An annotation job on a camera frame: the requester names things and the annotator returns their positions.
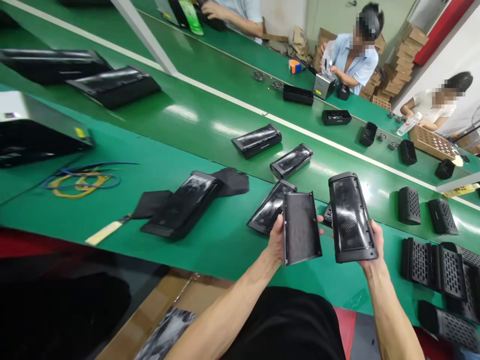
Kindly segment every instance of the person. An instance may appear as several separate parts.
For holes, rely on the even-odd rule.
[[[166,360],[345,360],[339,322],[327,300],[286,287],[266,288],[284,260],[283,225],[279,215],[258,259],[187,328]],[[425,360],[390,280],[382,228],[374,221],[371,227],[378,259],[359,264],[370,290],[381,358]]]
[[[350,88],[356,95],[367,85],[379,63],[375,40],[384,27],[384,12],[377,3],[368,3],[361,11],[353,33],[341,33],[334,42],[331,74]],[[324,42],[319,48],[320,59],[325,50],[332,46]]]
[[[473,80],[469,71],[460,72],[446,80],[441,88],[419,92],[400,108],[400,112],[407,119],[420,113],[417,125],[435,132],[453,114],[457,99],[465,94]]]
[[[230,29],[262,43],[264,27],[260,0],[209,0],[201,11],[208,19],[223,20]]]

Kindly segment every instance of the green packaging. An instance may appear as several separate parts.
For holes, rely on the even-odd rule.
[[[197,35],[203,35],[204,31],[200,25],[199,18],[197,17],[197,13],[195,12],[192,3],[188,0],[179,0],[178,2],[180,3],[181,9],[185,13],[191,32]]]

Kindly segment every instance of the cardboard box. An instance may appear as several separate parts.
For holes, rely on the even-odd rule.
[[[400,65],[401,67],[405,69],[412,69],[414,67],[414,63],[411,61],[407,61],[401,57],[394,56],[392,60],[392,64],[395,65]]]

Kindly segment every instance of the wooden tray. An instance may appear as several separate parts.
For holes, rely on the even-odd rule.
[[[373,95],[373,97],[371,98],[371,102],[375,105],[378,105],[379,107],[382,107],[388,111],[392,111],[392,106],[390,105],[390,103],[388,101],[385,101],[383,100],[382,98],[379,98],[375,95]]]
[[[439,158],[440,160],[455,160],[455,154],[452,145],[443,137],[428,131],[427,129],[415,125],[410,130],[410,141],[417,149]]]

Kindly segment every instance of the dark hair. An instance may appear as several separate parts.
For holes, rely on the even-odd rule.
[[[461,94],[467,91],[473,81],[474,77],[470,71],[463,71],[446,80],[443,87],[456,90],[457,93]]]
[[[374,12],[375,15],[376,15],[376,18],[378,19],[378,24],[380,25],[380,32],[379,32],[378,36],[380,36],[380,33],[382,32],[382,29],[384,28],[384,22],[385,22],[384,12],[383,12],[383,10],[379,11],[379,4],[377,4],[376,2],[369,2],[361,10],[362,13],[366,13],[368,11]]]

